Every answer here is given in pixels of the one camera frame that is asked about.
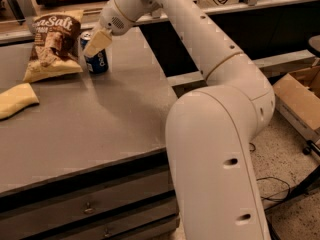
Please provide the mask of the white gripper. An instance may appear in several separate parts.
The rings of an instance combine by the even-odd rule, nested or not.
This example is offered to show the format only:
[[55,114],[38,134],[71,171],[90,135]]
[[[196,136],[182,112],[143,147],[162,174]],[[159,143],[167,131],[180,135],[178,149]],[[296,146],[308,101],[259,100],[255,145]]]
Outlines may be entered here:
[[139,18],[158,8],[159,5],[153,0],[109,0],[98,21],[98,26],[105,29],[93,33],[83,54],[86,57],[94,57],[112,43],[112,35],[125,34]]

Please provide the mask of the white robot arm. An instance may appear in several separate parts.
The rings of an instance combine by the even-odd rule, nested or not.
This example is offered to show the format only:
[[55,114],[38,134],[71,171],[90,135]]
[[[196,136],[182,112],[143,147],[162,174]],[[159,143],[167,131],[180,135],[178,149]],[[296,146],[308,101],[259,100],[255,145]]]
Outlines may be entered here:
[[250,155],[270,122],[273,88],[192,0],[110,0],[84,53],[93,56],[162,9],[206,85],[181,96],[165,141],[186,240],[271,240]]

